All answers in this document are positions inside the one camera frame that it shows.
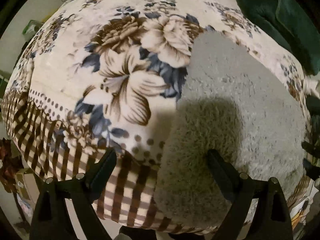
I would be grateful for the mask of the grey fluffy pants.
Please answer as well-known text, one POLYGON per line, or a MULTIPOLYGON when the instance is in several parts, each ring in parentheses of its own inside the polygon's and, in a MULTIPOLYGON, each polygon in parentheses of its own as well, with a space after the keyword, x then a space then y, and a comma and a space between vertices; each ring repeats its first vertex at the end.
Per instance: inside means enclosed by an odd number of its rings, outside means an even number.
POLYGON ((222 223, 231 203, 206 164, 208 150, 253 179, 276 177, 291 196, 303 175, 305 124, 299 103, 244 47, 213 31, 200 35, 164 145, 158 209, 187 226, 222 223))

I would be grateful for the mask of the dark green garment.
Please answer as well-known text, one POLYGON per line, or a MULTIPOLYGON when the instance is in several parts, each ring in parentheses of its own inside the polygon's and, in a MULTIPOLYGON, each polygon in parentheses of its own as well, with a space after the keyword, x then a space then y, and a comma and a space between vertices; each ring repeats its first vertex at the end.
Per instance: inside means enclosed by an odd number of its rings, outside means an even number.
POLYGON ((295 0, 236 0, 243 15, 292 53, 306 73, 319 73, 319 32, 295 0))

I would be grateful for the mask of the green white box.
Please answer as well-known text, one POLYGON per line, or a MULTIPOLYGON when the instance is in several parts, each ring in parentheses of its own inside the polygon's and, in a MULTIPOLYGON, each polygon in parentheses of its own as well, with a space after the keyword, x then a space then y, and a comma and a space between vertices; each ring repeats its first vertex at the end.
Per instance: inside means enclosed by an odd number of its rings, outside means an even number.
POLYGON ((37 20, 30 20, 22 31, 23 35, 27 33, 37 33, 37 31, 43 26, 43 23, 37 20))

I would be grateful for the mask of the floral cream bed blanket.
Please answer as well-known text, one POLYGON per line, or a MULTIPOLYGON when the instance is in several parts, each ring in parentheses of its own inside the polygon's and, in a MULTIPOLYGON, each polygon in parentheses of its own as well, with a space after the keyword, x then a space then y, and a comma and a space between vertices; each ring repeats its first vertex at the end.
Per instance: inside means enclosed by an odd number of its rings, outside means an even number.
POLYGON ((2 101, 8 134, 42 179, 69 180, 114 148, 116 167, 93 203, 102 219, 169 233, 215 231, 220 225, 167 217, 153 197, 195 40, 210 31, 278 78, 299 103, 306 134, 304 68, 236 0, 68 0, 16 64, 2 101))

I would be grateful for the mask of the dark red cloth heap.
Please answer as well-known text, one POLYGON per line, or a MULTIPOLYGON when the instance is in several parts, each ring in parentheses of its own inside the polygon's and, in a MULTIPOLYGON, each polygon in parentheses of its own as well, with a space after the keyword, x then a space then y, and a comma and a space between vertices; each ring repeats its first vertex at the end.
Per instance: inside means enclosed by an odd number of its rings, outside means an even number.
POLYGON ((11 140, 1 139, 1 183, 7 193, 16 193, 16 173, 23 169, 21 157, 13 157, 11 152, 11 140))

